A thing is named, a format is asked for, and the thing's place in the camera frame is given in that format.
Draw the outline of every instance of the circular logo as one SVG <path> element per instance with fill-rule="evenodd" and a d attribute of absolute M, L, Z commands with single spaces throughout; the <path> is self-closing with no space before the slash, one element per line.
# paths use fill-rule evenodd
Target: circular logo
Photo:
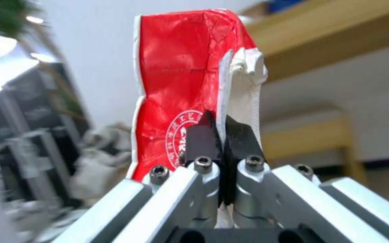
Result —
<path fill-rule="evenodd" d="M 177 168 L 179 166 L 179 154 L 185 151 L 185 139 L 187 137 L 187 128 L 198 123 L 202 113 L 196 110 L 187 110 L 178 114 L 169 124 L 166 131 L 166 153 L 170 164 Z"/>

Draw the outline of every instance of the green leaves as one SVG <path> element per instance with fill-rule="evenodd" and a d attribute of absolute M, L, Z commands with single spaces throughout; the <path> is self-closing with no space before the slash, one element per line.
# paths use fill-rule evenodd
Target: green leaves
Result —
<path fill-rule="evenodd" d="M 18 38 L 26 32 L 25 16 L 34 11 L 26 0 L 0 0 L 0 35 Z"/>

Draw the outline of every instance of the screw head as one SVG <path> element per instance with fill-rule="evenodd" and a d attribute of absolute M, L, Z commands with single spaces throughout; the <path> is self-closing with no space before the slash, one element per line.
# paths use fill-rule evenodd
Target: screw head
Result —
<path fill-rule="evenodd" d="M 150 171 L 150 181 L 156 185 L 162 185 L 169 178 L 169 170 L 164 165 L 154 166 Z"/>
<path fill-rule="evenodd" d="M 261 172 L 264 170 L 265 160 L 259 155 L 249 155 L 245 159 L 245 168 L 251 172 Z"/>
<path fill-rule="evenodd" d="M 296 164 L 294 168 L 303 176 L 307 177 L 307 179 L 312 180 L 312 177 L 314 175 L 313 169 L 304 164 Z"/>
<path fill-rule="evenodd" d="M 210 157 L 200 156 L 194 159 L 194 170 L 199 174 L 207 174 L 213 169 L 213 161 Z"/>

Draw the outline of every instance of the red paper bag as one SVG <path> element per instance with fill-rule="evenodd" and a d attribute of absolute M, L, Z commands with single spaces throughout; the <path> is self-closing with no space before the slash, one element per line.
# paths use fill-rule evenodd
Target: red paper bag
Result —
<path fill-rule="evenodd" d="M 187 127 L 206 109 L 216 116 L 223 138 L 230 61 L 239 49 L 255 47 L 238 16 L 224 9 L 136 17 L 139 100 L 128 178 L 142 181 L 158 164 L 176 169 Z"/>

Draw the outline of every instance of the wooden shelf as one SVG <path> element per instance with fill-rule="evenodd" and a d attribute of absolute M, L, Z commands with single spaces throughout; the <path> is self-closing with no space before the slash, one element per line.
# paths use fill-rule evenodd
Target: wooden shelf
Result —
<path fill-rule="evenodd" d="M 247 29 L 272 82 L 389 46 L 389 1 L 307 0 Z"/>

